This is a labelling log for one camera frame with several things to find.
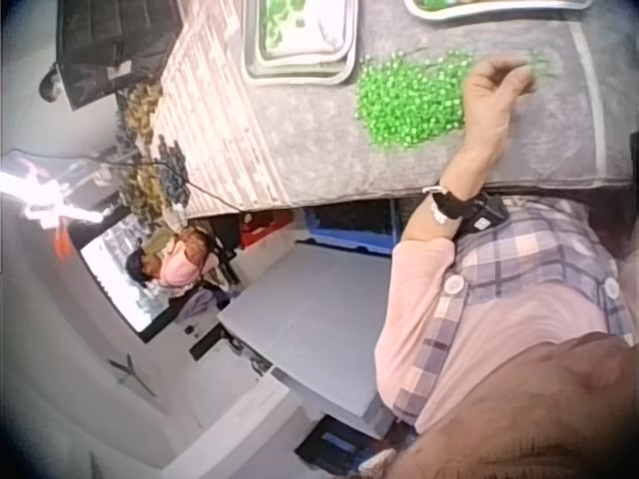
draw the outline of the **pile of green beads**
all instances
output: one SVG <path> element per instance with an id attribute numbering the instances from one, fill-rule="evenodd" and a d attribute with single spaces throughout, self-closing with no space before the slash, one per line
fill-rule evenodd
<path id="1" fill-rule="evenodd" d="M 463 126 L 462 82 L 472 56 L 452 51 L 417 63 L 397 52 L 379 64 L 366 57 L 357 113 L 374 145 L 415 148 Z"/>

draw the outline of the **pile of objects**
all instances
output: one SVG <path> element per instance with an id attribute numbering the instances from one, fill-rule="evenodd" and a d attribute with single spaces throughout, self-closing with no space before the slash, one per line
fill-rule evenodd
<path id="1" fill-rule="evenodd" d="M 383 63 L 366 57 L 355 117 L 383 148 L 415 148 L 462 128 L 461 86 L 472 64 L 470 55 L 458 51 L 426 61 L 402 52 Z"/>
<path id="2" fill-rule="evenodd" d="M 186 207 L 191 197 L 186 158 L 178 142 L 169 147 L 159 136 L 159 159 L 151 155 L 153 114 L 162 98 L 160 83 L 144 82 L 117 94 L 118 165 L 111 167 L 122 203 L 140 226 L 152 232 L 166 209 Z"/>

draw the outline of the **pink shirt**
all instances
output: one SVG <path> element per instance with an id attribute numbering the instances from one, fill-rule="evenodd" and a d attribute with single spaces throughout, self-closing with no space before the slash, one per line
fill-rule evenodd
<path id="1" fill-rule="evenodd" d="M 388 312 L 375 349 L 377 388 L 388 407 L 419 351 L 443 275 L 453 261 L 454 244 L 448 239 L 403 241 L 393 251 Z M 591 331 L 607 331 L 602 312 L 563 284 L 539 284 L 514 297 L 468 306 L 415 429 L 424 432 L 490 372 L 525 349 Z"/>
<path id="2" fill-rule="evenodd" d="M 198 280 L 198 278 L 218 265 L 218 258 L 209 254 L 204 267 L 192 264 L 185 254 L 186 244 L 183 241 L 176 242 L 173 250 L 162 260 L 160 280 L 162 286 L 182 287 Z"/>

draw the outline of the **white button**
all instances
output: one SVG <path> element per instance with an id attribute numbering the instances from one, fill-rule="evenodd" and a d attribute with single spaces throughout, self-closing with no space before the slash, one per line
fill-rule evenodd
<path id="1" fill-rule="evenodd" d="M 480 218 L 475 222 L 475 227 L 483 232 L 486 228 L 490 226 L 490 221 L 486 218 Z"/>
<path id="2" fill-rule="evenodd" d="M 572 240 L 572 246 L 576 249 L 576 251 L 584 256 L 593 256 L 593 253 L 590 249 L 583 245 L 581 241 L 577 239 Z"/>
<path id="3" fill-rule="evenodd" d="M 606 289 L 606 294 L 608 294 L 610 299 L 619 297 L 619 283 L 614 277 L 608 277 L 606 282 L 603 283 L 603 287 Z"/>
<path id="4" fill-rule="evenodd" d="M 463 289 L 464 284 L 463 277 L 459 274 L 454 274 L 446 280 L 443 290 L 446 291 L 446 294 L 457 294 Z"/>

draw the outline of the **hand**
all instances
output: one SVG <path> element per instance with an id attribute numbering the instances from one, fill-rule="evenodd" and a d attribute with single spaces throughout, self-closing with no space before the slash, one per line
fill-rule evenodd
<path id="1" fill-rule="evenodd" d="M 534 91 L 534 76 L 521 55 L 501 55 L 481 60 L 463 86 L 465 135 L 463 150 L 485 158 L 486 170 L 503 153 L 510 116 L 517 100 Z"/>

